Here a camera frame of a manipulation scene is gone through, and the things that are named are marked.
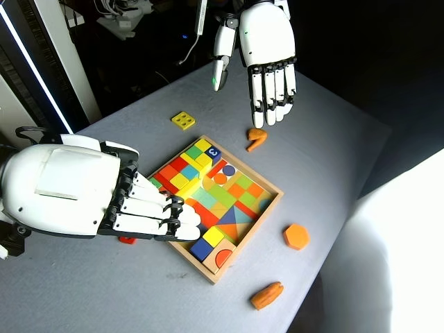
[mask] blue block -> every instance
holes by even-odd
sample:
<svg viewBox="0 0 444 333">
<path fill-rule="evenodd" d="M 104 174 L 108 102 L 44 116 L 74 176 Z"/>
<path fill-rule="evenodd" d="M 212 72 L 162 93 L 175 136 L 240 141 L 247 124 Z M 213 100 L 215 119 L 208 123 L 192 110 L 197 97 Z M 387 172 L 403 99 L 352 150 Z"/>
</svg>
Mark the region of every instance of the blue block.
<svg viewBox="0 0 444 333">
<path fill-rule="evenodd" d="M 215 146 L 211 146 L 209 147 L 205 154 L 207 154 L 208 156 L 210 156 L 213 159 L 213 166 L 216 165 L 216 163 L 221 159 L 222 157 L 222 153 L 221 151 L 216 148 Z"/>
<path fill-rule="evenodd" d="M 199 171 L 197 171 L 191 165 L 187 165 L 180 173 L 184 175 L 188 180 L 199 176 Z"/>
<path fill-rule="evenodd" d="M 190 252 L 199 261 L 203 262 L 205 258 L 213 251 L 213 247 L 207 243 L 204 238 L 199 238 L 198 241 L 189 249 Z"/>
</svg>

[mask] wooden frame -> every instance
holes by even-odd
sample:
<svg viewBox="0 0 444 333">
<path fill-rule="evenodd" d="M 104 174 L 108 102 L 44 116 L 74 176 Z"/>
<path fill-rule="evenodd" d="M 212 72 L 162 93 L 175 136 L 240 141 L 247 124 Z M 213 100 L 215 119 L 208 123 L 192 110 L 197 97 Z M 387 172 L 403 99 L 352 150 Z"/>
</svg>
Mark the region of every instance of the wooden frame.
<svg viewBox="0 0 444 333">
<path fill-rule="evenodd" d="M 177 158 L 180 154 L 184 153 L 188 148 L 193 146 L 198 140 L 205 139 L 210 144 L 218 148 L 222 152 L 222 158 L 226 160 L 228 163 L 232 164 L 235 168 L 240 170 L 242 173 L 244 173 L 246 176 L 248 176 L 251 180 L 256 182 L 258 185 L 263 187 L 266 191 L 270 192 L 270 194 L 274 195 L 274 199 L 271 201 L 270 205 L 264 210 L 264 212 L 261 214 L 261 216 L 257 219 L 256 222 L 254 222 L 252 228 L 248 231 L 248 233 L 245 235 L 245 237 L 240 241 L 240 243 L 237 245 L 236 249 L 233 251 L 231 256 L 227 259 L 227 262 L 222 266 L 221 269 L 218 270 L 216 274 L 213 274 L 210 272 L 200 261 L 198 261 L 190 252 L 187 251 L 186 248 L 183 246 L 177 244 L 176 242 L 169 242 L 179 253 L 181 253 L 189 262 L 191 262 L 209 281 L 211 281 L 213 284 L 215 284 L 225 273 L 225 271 L 230 267 L 231 263 L 236 259 L 237 255 L 242 251 L 244 246 L 248 243 L 248 241 L 251 239 L 251 237 L 254 235 L 254 233 L 257 231 L 257 229 L 263 224 L 266 217 L 270 214 L 270 212 L 274 209 L 274 207 L 277 205 L 277 203 L 280 201 L 281 197 L 283 197 L 284 192 L 281 191 L 279 188 L 277 188 L 275 185 L 273 185 L 271 182 L 269 182 L 267 179 L 259 175 L 256 171 L 252 170 L 249 166 L 247 166 L 245 163 L 240 161 L 238 158 L 233 156 L 230 152 L 228 152 L 224 147 L 220 146 L 213 140 L 211 140 L 209 137 L 202 135 L 199 137 L 196 141 L 192 142 L 190 145 L 188 145 L 185 149 L 180 151 L 178 154 L 176 154 L 173 158 L 171 158 L 167 163 L 165 163 L 163 166 L 161 166 L 156 172 L 158 172 L 161 168 L 166 166 L 167 164 L 171 163 L 175 158 Z"/>
</svg>

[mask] orange hexagonal block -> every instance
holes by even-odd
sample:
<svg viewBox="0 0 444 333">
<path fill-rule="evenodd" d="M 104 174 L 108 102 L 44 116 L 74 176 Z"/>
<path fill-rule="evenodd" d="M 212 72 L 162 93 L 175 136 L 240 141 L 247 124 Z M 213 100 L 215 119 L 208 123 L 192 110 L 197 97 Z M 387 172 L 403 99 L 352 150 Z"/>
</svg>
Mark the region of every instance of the orange hexagonal block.
<svg viewBox="0 0 444 333">
<path fill-rule="evenodd" d="M 302 250 L 310 242 L 310 235 L 301 225 L 292 224 L 284 231 L 284 239 L 289 247 Z"/>
</svg>

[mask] puzzle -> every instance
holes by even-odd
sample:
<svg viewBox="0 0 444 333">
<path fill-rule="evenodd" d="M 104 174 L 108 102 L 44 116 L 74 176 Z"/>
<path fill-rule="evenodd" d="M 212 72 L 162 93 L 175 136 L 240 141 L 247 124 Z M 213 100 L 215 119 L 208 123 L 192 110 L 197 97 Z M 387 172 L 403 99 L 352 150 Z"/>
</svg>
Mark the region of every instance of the puzzle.
<svg viewBox="0 0 444 333">
<path fill-rule="evenodd" d="M 171 242 L 216 283 L 283 193 L 203 136 L 149 180 L 181 196 L 200 215 L 201 237 Z"/>
</svg>

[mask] blue block with number 3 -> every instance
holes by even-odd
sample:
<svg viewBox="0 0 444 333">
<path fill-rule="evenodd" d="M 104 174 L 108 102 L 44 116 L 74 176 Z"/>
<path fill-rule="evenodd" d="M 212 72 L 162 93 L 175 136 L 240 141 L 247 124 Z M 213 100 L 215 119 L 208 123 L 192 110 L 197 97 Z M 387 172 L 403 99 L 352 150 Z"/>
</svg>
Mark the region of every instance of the blue block with number 3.
<svg viewBox="0 0 444 333">
<path fill-rule="evenodd" d="M 221 159 L 221 156 L 222 156 L 221 151 L 218 148 L 216 148 L 215 146 L 209 147 L 205 151 L 205 154 L 207 154 L 208 156 L 210 156 L 213 159 L 213 166 Z"/>
</svg>

